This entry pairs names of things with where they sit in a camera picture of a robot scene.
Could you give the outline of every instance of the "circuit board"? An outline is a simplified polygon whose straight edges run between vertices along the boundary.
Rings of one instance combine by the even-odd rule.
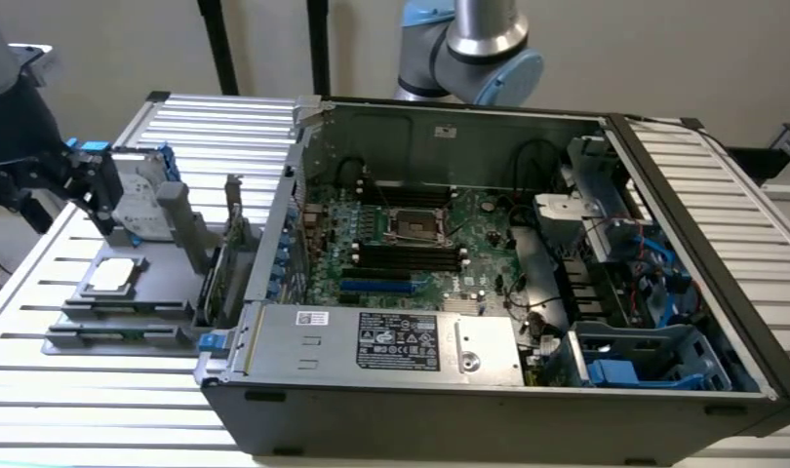
[[[363,204],[344,190],[316,187],[311,191],[310,204],[327,216],[307,225],[312,258],[307,303],[511,315],[512,310],[508,313],[504,308],[500,289],[512,285],[520,269],[514,243],[506,238],[510,221],[507,210],[499,208],[499,197],[483,190],[464,189],[444,207],[427,210]],[[404,228],[402,223],[399,228],[392,223],[403,220],[403,214],[412,223],[406,228],[418,233],[412,236],[427,232],[420,230],[420,222],[428,223],[431,217],[442,226],[423,238],[398,238],[395,234]],[[415,287],[411,292],[344,292],[343,271],[356,266],[358,241],[364,246],[407,245],[424,246],[426,249],[454,246],[463,249],[467,261],[462,260],[460,271],[412,270],[410,282]],[[343,301],[346,293],[352,303]],[[518,310],[514,315],[523,316],[523,311]]]

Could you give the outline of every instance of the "robotic arm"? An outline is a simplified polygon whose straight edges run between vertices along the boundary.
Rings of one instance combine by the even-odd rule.
[[[544,70],[515,0],[410,0],[395,98],[520,105]]]
[[[63,142],[35,80],[23,73],[0,32],[0,206],[21,213],[44,233],[52,218],[32,197],[33,189],[73,202],[103,235],[111,234],[123,185],[109,147],[71,147]]]

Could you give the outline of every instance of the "black pole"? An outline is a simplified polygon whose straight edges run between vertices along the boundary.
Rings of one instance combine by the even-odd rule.
[[[229,36],[227,35],[227,23],[224,22],[224,8],[221,0],[197,0],[197,8],[207,25],[209,46],[212,47],[212,58],[217,79],[221,83],[221,93],[227,96],[238,96],[236,64],[234,53],[229,49]]]
[[[311,36],[314,94],[331,95],[331,48],[328,47],[330,0],[307,0],[307,28]]]

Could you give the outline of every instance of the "white wall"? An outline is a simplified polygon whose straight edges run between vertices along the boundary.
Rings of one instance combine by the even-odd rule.
[[[332,0],[334,93],[395,88],[403,0]],[[790,121],[790,0],[519,0],[547,71],[530,106],[701,117],[737,144]],[[224,0],[242,90],[311,93],[304,0]],[[193,0],[0,0],[8,38],[55,44],[67,135],[113,137],[152,89],[219,92]]]

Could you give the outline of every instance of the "power supply label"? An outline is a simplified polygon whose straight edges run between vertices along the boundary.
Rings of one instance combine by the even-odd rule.
[[[356,365],[383,371],[439,372],[438,318],[362,312]]]

